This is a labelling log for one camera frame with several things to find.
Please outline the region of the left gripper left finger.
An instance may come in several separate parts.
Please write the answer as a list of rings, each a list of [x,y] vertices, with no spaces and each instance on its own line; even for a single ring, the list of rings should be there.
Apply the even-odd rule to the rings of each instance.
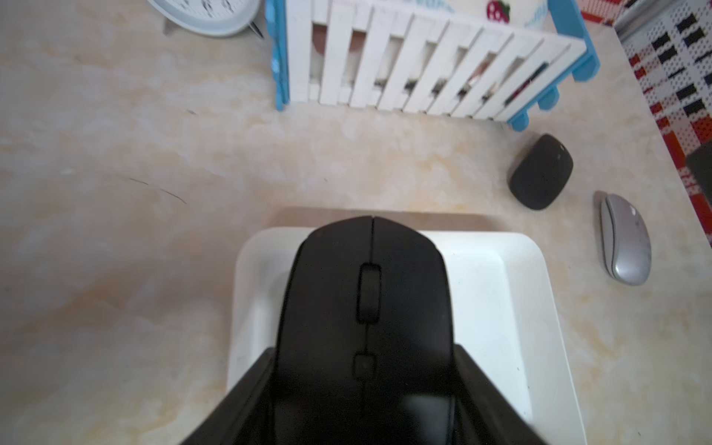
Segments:
[[[274,444],[276,349],[267,348],[182,444]]]

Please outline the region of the black mouse with logo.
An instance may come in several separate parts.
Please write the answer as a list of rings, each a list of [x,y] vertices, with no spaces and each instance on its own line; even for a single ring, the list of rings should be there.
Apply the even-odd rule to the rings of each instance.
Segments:
[[[454,322],[446,268],[415,230],[378,217],[300,245],[277,337],[278,444],[448,444]]]

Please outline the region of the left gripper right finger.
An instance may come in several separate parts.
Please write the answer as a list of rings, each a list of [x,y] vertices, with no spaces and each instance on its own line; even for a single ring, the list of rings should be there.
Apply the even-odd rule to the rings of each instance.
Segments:
[[[454,398],[454,444],[545,445],[460,345],[454,347]]]

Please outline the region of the silver mouse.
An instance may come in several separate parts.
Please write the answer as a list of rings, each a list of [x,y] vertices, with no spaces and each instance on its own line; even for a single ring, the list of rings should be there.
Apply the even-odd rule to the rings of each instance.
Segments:
[[[626,198],[606,195],[600,204],[604,265],[608,274],[628,286],[641,286],[650,276],[652,245],[641,213]]]

